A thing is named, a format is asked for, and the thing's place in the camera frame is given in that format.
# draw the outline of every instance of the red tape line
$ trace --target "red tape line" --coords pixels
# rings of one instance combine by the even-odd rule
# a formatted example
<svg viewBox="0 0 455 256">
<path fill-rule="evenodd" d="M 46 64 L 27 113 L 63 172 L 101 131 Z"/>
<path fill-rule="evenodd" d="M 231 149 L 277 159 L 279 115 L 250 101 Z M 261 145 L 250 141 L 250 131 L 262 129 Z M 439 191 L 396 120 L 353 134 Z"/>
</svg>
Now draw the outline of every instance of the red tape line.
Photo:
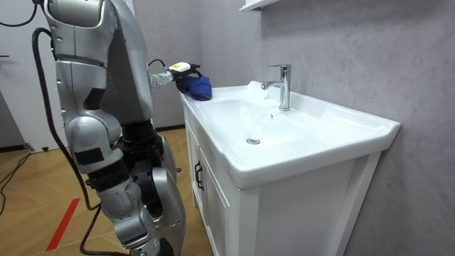
<svg viewBox="0 0 455 256">
<path fill-rule="evenodd" d="M 58 243 L 62 239 L 62 236 L 65 233 L 68 224 L 70 223 L 71 217 L 73 216 L 74 211 L 76 210 L 79 200 L 80 198 L 74 198 L 71 201 L 70 206 L 68 206 L 65 215 L 63 216 L 62 220 L 60 221 L 60 224 L 57 227 L 57 230 L 55 230 L 54 236 L 50 240 L 48 247 L 45 249 L 46 252 L 57 248 Z"/>
</svg>

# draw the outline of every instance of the sink drain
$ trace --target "sink drain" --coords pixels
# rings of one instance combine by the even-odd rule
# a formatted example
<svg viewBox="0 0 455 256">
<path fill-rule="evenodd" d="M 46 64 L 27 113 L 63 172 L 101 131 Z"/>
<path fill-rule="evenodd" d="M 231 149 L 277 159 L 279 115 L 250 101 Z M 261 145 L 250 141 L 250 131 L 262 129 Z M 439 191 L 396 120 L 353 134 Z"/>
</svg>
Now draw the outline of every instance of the sink drain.
<svg viewBox="0 0 455 256">
<path fill-rule="evenodd" d="M 247 139 L 247 142 L 250 144 L 259 144 L 261 141 L 256 137 L 250 137 Z"/>
</svg>

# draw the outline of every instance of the bathroom sink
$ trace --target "bathroom sink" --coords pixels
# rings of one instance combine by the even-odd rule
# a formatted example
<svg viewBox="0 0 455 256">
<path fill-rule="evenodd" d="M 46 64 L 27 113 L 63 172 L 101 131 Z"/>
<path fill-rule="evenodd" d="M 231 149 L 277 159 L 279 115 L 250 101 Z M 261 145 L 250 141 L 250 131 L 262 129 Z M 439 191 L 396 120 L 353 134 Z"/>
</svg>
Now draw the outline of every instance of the bathroom sink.
<svg viewBox="0 0 455 256">
<path fill-rule="evenodd" d="M 260 83 L 213 89 L 212 100 L 182 95 L 238 188 L 250 188 L 388 149 L 400 123 Z"/>
</svg>

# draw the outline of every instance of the white shelf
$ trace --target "white shelf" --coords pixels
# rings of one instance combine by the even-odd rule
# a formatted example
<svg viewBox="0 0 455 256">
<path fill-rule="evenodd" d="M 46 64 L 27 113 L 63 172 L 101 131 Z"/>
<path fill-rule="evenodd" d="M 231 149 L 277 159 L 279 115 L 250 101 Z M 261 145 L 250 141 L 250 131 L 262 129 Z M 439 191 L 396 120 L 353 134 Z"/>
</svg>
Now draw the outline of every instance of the white shelf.
<svg viewBox="0 0 455 256">
<path fill-rule="evenodd" d="M 279 0 L 246 0 L 245 5 L 240 8 L 239 11 L 261 11 L 262 7 L 278 1 Z"/>
</svg>

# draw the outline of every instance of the blue cloth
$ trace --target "blue cloth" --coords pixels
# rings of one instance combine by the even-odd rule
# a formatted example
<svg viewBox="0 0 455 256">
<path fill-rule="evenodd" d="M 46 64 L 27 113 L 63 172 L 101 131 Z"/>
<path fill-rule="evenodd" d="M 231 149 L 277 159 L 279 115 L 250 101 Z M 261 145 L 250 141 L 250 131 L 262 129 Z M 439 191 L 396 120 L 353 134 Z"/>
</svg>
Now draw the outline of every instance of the blue cloth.
<svg viewBox="0 0 455 256">
<path fill-rule="evenodd" d="M 182 78 L 182 82 L 193 100 L 204 101 L 212 98 L 212 85 L 208 77 L 204 75 L 200 78 L 188 76 Z"/>
</svg>

